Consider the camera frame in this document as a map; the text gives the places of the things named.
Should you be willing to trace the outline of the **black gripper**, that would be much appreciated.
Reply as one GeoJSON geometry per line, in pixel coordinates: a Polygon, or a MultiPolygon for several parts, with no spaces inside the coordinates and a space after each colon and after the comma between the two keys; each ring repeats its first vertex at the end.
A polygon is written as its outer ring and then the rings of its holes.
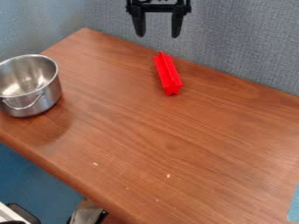
{"type": "Polygon", "coordinates": [[[172,37],[177,38],[182,26],[184,13],[192,12],[190,0],[174,3],[152,3],[153,0],[125,0],[125,11],[130,13],[134,33],[145,35],[145,12],[172,12],[172,37]]]}

